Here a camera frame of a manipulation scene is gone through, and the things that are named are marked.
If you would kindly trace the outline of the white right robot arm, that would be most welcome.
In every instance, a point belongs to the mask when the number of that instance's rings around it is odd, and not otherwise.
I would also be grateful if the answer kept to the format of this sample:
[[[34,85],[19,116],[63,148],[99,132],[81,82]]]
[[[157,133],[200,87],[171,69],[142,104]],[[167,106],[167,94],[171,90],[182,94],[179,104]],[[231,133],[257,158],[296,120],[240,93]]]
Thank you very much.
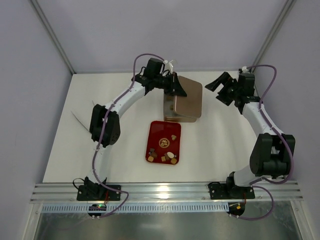
[[[283,133],[265,112],[262,99],[255,95],[253,73],[240,70],[238,78],[232,78],[228,72],[223,72],[205,86],[212,92],[218,87],[221,89],[216,99],[226,106],[234,103],[239,113],[249,122],[257,139],[246,167],[231,172],[224,183],[208,184],[210,198],[254,199],[255,183],[267,181],[281,185],[291,178],[296,140],[293,135]]]

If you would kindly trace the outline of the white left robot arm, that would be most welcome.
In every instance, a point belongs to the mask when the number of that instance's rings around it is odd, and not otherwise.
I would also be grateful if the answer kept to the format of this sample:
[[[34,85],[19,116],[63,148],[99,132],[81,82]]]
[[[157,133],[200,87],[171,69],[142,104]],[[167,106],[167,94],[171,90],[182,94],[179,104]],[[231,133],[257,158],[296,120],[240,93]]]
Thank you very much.
[[[100,148],[106,150],[118,141],[121,134],[120,119],[136,101],[153,89],[161,89],[169,96],[187,97],[173,68],[173,60],[168,61],[151,53],[140,54],[133,62],[133,74],[129,86],[110,103],[96,104],[93,107],[89,132],[91,139],[97,145],[90,173],[84,179],[84,186],[90,191],[106,187],[106,181],[100,180],[98,176],[98,170],[103,164],[103,161],[98,159],[99,150]]]

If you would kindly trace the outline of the gold tin lid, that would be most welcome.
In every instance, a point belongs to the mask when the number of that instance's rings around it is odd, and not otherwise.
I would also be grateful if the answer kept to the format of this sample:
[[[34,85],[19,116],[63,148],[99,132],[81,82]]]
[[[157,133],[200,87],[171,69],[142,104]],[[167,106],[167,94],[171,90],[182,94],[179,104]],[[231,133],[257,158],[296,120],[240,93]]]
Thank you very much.
[[[194,123],[202,115],[203,85],[181,75],[178,80],[187,96],[174,97],[173,113],[179,122]]]

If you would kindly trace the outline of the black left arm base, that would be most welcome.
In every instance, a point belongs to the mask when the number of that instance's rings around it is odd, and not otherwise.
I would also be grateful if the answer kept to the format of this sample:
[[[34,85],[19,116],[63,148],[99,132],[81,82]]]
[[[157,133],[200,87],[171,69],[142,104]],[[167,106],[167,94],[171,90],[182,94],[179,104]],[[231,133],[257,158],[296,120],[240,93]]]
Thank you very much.
[[[99,183],[94,183],[88,177],[79,178],[83,182],[82,185],[76,186],[75,181],[73,186],[77,189],[77,201],[119,201],[121,198],[121,185],[107,185],[103,187]]]

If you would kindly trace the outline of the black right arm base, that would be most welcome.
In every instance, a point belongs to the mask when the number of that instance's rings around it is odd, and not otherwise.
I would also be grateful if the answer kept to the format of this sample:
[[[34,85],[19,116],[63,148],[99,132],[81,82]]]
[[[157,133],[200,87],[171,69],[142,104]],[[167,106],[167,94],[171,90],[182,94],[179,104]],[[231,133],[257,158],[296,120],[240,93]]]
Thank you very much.
[[[211,182],[208,185],[211,200],[255,199],[252,187],[229,186],[227,183]]]

